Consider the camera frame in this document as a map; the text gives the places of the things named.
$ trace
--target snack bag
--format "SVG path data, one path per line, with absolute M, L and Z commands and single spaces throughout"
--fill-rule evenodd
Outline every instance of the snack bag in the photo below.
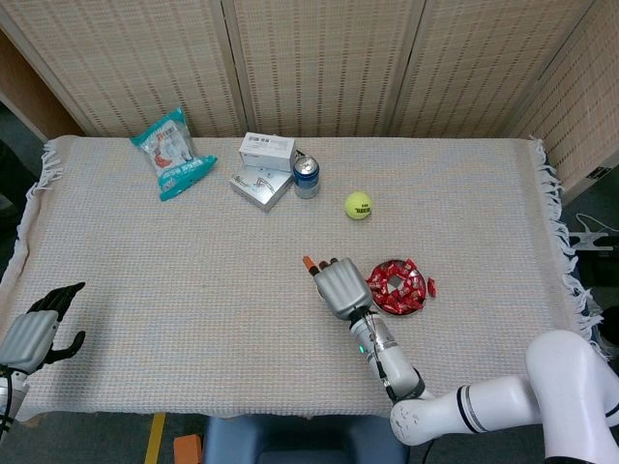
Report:
M 148 155 L 157 171 L 160 199 L 168 200 L 211 170 L 216 157 L 196 157 L 192 137 L 181 108 L 167 113 L 143 134 L 131 139 L 133 145 Z

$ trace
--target yellow tennis ball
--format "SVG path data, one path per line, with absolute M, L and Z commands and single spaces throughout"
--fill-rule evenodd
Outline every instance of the yellow tennis ball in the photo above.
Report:
M 353 191 L 346 198 L 344 210 L 350 218 L 367 218 L 371 213 L 371 198 L 364 191 Z

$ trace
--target robot finger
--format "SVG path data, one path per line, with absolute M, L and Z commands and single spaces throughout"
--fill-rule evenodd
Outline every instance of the robot finger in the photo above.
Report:
M 51 348 L 49 348 L 49 351 L 45 356 L 44 363 L 53 364 L 57 361 L 72 358 L 79 351 L 79 348 L 81 348 L 81 345 L 84 343 L 85 337 L 86 332 L 80 331 L 75 335 L 74 341 L 69 346 L 69 348 L 65 348 L 64 350 L 52 350 Z
M 75 294 L 84 288 L 84 285 L 86 285 L 85 282 L 79 282 L 75 285 L 56 288 L 49 292 L 44 298 L 34 303 L 30 309 L 28 309 L 28 312 L 46 310 L 56 311 L 58 313 L 57 320 L 58 322 L 61 322 L 67 313 Z

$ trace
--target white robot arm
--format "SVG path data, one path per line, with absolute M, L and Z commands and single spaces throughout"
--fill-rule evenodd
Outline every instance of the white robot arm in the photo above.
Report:
M 371 293 L 352 261 L 334 258 L 320 262 L 320 269 L 307 257 L 304 262 L 327 306 L 351 321 L 350 331 L 395 403 L 391 426 L 404 444 L 541 422 L 547 464 L 619 462 L 608 429 L 619 423 L 619 378 L 580 336 L 544 333 L 526 352 L 527 376 L 492 379 L 434 398 L 371 311 Z
M 21 407 L 30 374 L 44 364 L 71 358 L 84 342 L 85 332 L 78 332 L 69 348 L 53 350 L 53 340 L 75 294 L 84 287 L 57 288 L 18 316 L 0 344 L 0 444 L 9 432 Z
M 619 424 L 619 378 L 580 336 L 554 331 L 526 352 L 527 377 L 460 387 L 429 401 L 396 404 L 400 441 L 420 445 L 446 433 L 483 433 L 541 423 L 547 462 L 619 462 L 610 426 Z

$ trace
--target blue can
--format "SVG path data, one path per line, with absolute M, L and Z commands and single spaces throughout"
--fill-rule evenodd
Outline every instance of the blue can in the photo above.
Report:
M 318 194 L 320 166 L 312 157 L 301 156 L 294 163 L 294 192 L 301 198 L 313 198 Z

